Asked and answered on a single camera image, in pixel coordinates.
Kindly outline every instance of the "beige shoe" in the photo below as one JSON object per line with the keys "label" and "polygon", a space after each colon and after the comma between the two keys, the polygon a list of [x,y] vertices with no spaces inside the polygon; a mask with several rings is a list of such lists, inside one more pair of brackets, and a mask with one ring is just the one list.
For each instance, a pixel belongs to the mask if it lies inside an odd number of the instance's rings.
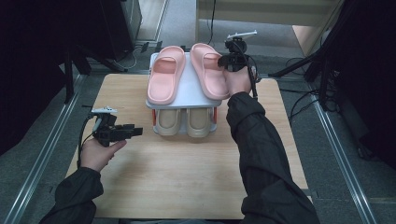
{"label": "beige shoe", "polygon": [[180,129],[180,109],[160,109],[157,111],[156,128],[159,135],[175,135]]}
{"label": "beige shoe", "polygon": [[187,134],[190,137],[206,137],[210,133],[211,108],[187,109]]}

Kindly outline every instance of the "person's arm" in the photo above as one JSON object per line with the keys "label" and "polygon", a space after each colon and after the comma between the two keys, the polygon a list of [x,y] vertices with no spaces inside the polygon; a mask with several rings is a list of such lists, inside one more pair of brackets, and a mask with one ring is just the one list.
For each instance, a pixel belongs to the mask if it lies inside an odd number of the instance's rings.
{"label": "person's arm", "polygon": [[92,223],[96,206],[92,199],[103,194],[100,174],[80,167],[55,191],[55,205],[40,223]]}
{"label": "person's arm", "polygon": [[55,205],[40,223],[92,223],[96,212],[92,200],[104,192],[100,172],[125,144],[119,141],[103,147],[95,139],[87,141],[81,152],[81,167],[58,185]]}
{"label": "person's arm", "polygon": [[241,223],[319,223],[314,206],[291,178],[276,128],[265,117],[262,105],[248,94],[245,70],[226,74],[231,95],[227,121],[238,145],[247,192]]}

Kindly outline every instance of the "human hand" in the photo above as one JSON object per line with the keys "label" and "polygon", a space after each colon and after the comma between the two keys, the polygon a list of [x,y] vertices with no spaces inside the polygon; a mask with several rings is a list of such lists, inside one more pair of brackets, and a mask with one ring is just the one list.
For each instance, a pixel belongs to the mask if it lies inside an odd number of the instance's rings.
{"label": "human hand", "polygon": [[114,157],[114,153],[125,147],[125,145],[126,141],[122,140],[110,147],[104,147],[98,140],[90,139],[82,146],[81,167],[91,168],[100,173]]}
{"label": "human hand", "polygon": [[237,72],[224,70],[224,76],[230,97],[240,91],[250,93],[251,84],[247,66]]}

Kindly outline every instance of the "white shelf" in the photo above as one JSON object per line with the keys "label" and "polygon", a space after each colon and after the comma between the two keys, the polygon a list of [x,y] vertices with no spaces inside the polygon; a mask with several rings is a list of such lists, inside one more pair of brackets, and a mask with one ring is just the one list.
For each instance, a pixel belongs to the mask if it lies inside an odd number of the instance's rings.
{"label": "white shelf", "polygon": [[[146,105],[151,109],[177,109],[177,108],[198,108],[217,107],[221,105],[221,100],[211,100],[204,95],[199,78],[190,60],[190,54],[186,54],[186,65],[177,88],[175,101],[169,105],[155,105],[146,99]],[[150,70],[158,53],[151,55]]]}

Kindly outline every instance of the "wooden tabletop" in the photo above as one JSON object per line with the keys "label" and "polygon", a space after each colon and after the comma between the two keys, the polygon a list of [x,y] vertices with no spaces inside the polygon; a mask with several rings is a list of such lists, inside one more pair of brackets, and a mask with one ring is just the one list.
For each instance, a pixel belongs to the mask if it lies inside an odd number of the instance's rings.
{"label": "wooden tabletop", "polygon": [[[102,171],[105,193],[94,202],[97,217],[240,219],[246,197],[239,173],[239,152],[226,121],[227,100],[218,107],[218,127],[205,138],[160,136],[152,129],[146,106],[147,75],[105,77],[94,108],[109,105],[119,110],[116,124],[143,127],[143,135],[128,140]],[[263,79],[257,85],[259,102],[266,109],[285,146],[291,174],[307,189],[277,83]],[[91,133],[94,119],[85,129]],[[76,171],[76,160],[67,175]]]}

